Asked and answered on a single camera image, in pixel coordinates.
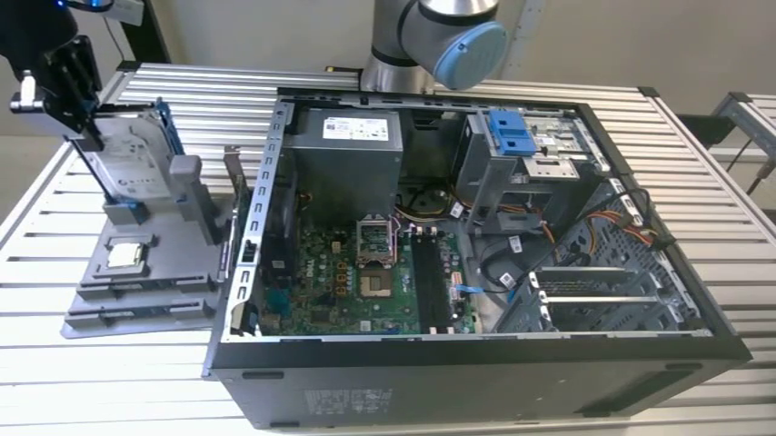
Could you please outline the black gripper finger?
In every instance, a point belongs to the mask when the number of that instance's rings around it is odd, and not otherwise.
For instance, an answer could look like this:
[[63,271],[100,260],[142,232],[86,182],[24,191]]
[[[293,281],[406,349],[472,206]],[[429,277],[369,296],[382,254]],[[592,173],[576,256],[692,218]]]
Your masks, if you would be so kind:
[[104,143],[95,123],[102,82],[90,38],[78,35],[42,55],[38,66],[34,76],[44,113],[63,132],[83,137],[84,151],[102,152]]

